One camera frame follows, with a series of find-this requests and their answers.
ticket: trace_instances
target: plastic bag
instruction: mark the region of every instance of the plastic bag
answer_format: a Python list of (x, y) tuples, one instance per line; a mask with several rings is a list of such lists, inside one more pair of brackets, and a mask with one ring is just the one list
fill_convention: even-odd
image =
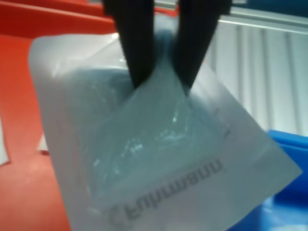
[(31, 47), (73, 230), (225, 230), (300, 174), (207, 65), (191, 91), (181, 85), (168, 56), (175, 21), (155, 23), (159, 58), (136, 90), (117, 34)]

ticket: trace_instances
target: blue bin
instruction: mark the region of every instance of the blue bin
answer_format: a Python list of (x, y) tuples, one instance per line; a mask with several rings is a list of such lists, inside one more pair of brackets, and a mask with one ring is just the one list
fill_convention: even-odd
[(308, 225), (308, 137), (279, 131), (270, 131), (269, 135), (299, 165), (303, 174), (228, 231), (269, 231), (272, 227)]

